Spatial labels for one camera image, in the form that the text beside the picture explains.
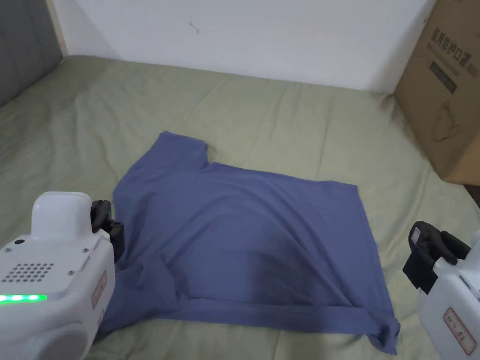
t-shirt sleeve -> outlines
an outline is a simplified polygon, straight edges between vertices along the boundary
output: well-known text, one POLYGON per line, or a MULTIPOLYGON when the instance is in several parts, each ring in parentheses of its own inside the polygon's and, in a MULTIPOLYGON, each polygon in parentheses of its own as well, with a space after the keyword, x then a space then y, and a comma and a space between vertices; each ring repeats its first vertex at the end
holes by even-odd
POLYGON ((153 146, 132 168, 200 170, 208 165, 205 141, 162 132, 153 146))

blue t-shirt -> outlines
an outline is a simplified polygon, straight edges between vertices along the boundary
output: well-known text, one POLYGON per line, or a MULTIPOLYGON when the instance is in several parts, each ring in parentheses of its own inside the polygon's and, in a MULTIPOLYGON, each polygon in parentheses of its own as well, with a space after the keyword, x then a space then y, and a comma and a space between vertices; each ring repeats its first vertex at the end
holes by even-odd
POLYGON ((209 163, 205 142, 163 132, 113 201, 126 244, 100 336, 161 317, 366 334, 396 353, 356 186, 209 163))

wrinkled bed sheet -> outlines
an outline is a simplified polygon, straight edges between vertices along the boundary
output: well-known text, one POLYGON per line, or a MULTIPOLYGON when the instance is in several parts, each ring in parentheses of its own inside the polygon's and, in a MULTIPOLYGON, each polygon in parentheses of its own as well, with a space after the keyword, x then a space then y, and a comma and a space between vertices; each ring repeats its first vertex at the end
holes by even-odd
MULTIPOLYGON (((0 109, 1 241, 29 231, 48 190, 111 199, 161 131, 203 139, 209 159, 357 184, 396 317, 398 358, 437 359, 402 273, 417 219, 466 242, 480 212, 442 182, 392 96, 92 57, 68 57, 0 109)), ((94 359, 387 359, 366 336, 151 320, 95 344, 94 359)))

